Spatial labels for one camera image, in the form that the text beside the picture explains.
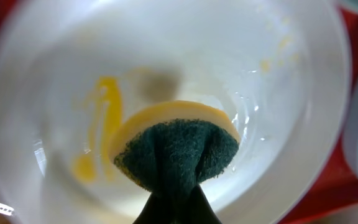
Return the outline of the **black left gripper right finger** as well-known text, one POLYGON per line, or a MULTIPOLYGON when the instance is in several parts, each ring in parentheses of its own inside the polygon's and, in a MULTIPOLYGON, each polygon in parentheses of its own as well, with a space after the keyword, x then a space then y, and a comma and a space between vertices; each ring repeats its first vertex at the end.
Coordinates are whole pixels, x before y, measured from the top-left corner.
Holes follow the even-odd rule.
POLYGON ((199 185, 193 188, 186 202, 183 209, 183 222, 185 224, 221 224, 199 185))

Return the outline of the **white plate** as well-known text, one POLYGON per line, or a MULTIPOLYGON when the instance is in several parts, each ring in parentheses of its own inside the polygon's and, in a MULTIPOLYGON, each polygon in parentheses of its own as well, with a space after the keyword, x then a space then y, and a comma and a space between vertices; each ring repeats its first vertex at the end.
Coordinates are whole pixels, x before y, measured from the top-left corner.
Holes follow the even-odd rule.
POLYGON ((132 223, 107 156, 160 100, 224 111, 240 148, 202 188, 223 223, 276 223, 336 144, 350 52, 331 1, 20 1, 0 28, 0 202, 12 223, 132 223))

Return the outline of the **yellow green scrub sponge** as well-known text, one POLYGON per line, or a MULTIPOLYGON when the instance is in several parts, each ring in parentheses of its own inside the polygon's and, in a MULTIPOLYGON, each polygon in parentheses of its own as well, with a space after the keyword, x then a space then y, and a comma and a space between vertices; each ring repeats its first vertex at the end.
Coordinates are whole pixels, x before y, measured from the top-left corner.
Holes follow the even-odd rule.
POLYGON ((223 173, 240 136, 227 115, 192 101, 158 103, 121 125, 110 160, 138 186, 171 200, 223 173))

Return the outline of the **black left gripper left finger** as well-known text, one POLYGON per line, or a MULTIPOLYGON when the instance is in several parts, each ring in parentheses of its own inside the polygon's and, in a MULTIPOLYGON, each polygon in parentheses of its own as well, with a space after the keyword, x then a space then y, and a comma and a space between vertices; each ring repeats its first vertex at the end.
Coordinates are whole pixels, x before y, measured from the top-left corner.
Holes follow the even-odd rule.
POLYGON ((170 224, 174 212, 167 198, 151 194, 133 224, 170 224))

